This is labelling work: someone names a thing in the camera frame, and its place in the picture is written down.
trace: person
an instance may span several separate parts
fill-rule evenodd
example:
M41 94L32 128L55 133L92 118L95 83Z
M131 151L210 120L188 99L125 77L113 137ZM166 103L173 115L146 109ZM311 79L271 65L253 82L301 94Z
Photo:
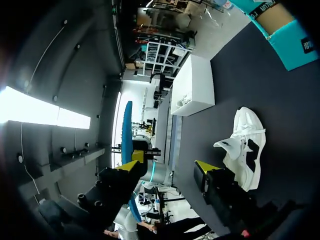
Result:
M199 230L186 232L198 225L205 224L205 222L200 218L185 218L180 221L176 221L166 225L151 225L146 222L137 223L137 235L139 240L194 240L204 234L211 232L211 229L206 225ZM122 239L118 231L108 231L105 230L104 234Z

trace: desk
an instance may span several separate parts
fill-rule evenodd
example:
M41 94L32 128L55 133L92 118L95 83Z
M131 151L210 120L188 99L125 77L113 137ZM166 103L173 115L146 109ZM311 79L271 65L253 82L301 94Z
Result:
M206 205L193 177L194 161L224 167L226 153L213 144L230 137L241 106L254 110L266 129L260 184L252 191L258 205L270 200L278 206L289 199L313 201L320 169L319 64L318 60L287 71L252 23L211 60L216 105L183 117L173 184L218 235L229 230ZM282 239L287 231L295 230L293 224L303 213L292 213L270 239Z

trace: shoe lace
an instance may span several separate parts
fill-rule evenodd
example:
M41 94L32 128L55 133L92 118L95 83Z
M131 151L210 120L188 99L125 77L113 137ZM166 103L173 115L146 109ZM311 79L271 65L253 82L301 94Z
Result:
M238 128L239 128L239 130L235 131L231 135L231 137L241 137L241 139L244 141L243 150L247 151L247 152L252 152L252 150L248 146L248 140L249 140L248 135L263 134L266 132L266 129L257 130L254 126L248 125L248 124L240 125Z

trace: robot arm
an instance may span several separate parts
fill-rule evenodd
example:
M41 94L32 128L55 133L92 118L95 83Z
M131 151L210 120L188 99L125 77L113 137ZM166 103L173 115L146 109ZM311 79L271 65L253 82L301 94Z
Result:
M89 233L102 234L113 222L119 224L119 234L124 239L138 239L137 220L132 212L123 207L132 195L139 194L142 181L157 184L169 183L170 171L161 163L153 161L153 153L134 151L132 161L117 168L105 168L99 180L87 192L78 195L78 204L65 197L54 202L46 200L37 211L51 228L64 237L70 224Z

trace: white floor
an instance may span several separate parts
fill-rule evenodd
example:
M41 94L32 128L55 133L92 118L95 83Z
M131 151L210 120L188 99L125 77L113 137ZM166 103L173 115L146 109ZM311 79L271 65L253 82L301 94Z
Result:
M237 33L250 22L239 9L221 13L204 5L188 6L189 28L197 31L192 54L211 60Z

